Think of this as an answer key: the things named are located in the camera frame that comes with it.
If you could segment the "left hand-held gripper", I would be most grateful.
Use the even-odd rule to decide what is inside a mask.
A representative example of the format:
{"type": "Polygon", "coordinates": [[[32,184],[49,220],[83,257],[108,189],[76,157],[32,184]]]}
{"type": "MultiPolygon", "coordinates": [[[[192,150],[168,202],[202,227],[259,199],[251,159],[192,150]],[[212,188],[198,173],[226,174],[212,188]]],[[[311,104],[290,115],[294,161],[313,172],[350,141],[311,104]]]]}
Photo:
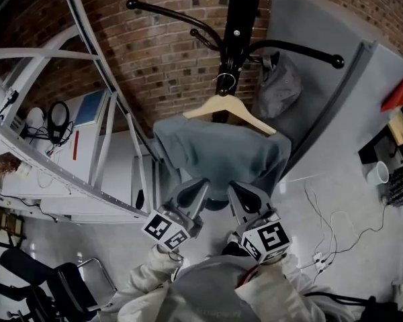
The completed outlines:
{"type": "Polygon", "coordinates": [[[200,213],[209,191],[210,182],[206,178],[191,179],[176,186],[169,201],[150,212],[142,232],[166,251],[177,250],[199,235],[204,224],[200,213]]]}

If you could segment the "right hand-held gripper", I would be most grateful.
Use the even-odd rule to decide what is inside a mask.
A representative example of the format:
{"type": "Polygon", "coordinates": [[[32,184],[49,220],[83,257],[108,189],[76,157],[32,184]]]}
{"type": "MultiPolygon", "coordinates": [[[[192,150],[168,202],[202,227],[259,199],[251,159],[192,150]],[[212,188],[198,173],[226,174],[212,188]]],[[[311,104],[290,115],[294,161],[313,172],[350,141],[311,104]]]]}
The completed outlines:
{"type": "Polygon", "coordinates": [[[239,224],[236,232],[240,245],[259,264],[284,255],[291,246],[291,237],[273,210],[267,193],[250,184],[232,181],[227,195],[239,224]]]}

